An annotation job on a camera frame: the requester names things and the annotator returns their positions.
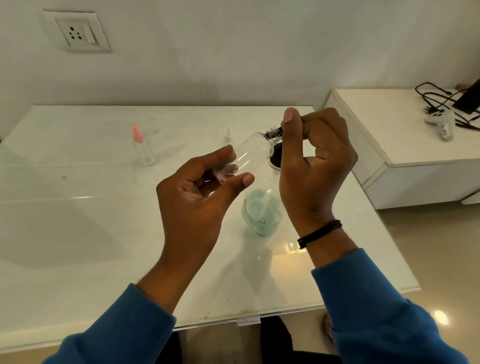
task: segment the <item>hand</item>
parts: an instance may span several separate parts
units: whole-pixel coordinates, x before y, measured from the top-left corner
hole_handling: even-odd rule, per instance
[[[280,196],[293,226],[305,236],[335,219],[333,200],[358,157],[335,109],[301,117],[288,108],[282,128]],[[314,157],[304,158],[304,139],[315,147]]]
[[[192,158],[156,188],[165,244],[137,286],[169,313],[215,246],[228,207],[254,181],[243,173],[220,185],[212,168],[233,160],[232,146]]]

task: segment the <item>bracelet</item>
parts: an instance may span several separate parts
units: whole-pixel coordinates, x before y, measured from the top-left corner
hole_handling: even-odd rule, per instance
[[[340,220],[333,220],[330,221],[325,226],[322,226],[320,229],[315,230],[314,232],[304,236],[303,238],[298,239],[300,249],[303,249],[307,246],[307,243],[313,242],[321,237],[331,233],[333,230],[340,229],[342,227],[342,223]]]

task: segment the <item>white wall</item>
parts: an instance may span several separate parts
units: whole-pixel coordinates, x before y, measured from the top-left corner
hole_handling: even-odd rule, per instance
[[[95,11],[113,53],[53,48],[42,9]],[[479,14],[478,0],[6,0],[0,136],[32,103],[318,108],[333,87],[473,81]]]

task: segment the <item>blue sleeve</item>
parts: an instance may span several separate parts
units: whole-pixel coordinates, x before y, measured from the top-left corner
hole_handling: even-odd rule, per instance
[[[175,321],[130,284],[87,331],[68,336],[44,364],[155,363]]]
[[[468,363],[432,317],[403,298],[363,249],[312,271],[344,363]]]

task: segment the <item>floor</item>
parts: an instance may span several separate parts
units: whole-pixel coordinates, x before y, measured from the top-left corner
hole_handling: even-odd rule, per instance
[[[380,211],[422,290],[405,296],[437,321],[443,339],[480,363],[480,205],[459,203]],[[320,333],[324,310],[283,316],[296,350],[335,352]],[[261,363],[259,327],[224,324],[183,331],[185,363]],[[0,355],[0,364],[37,364],[56,348]]]

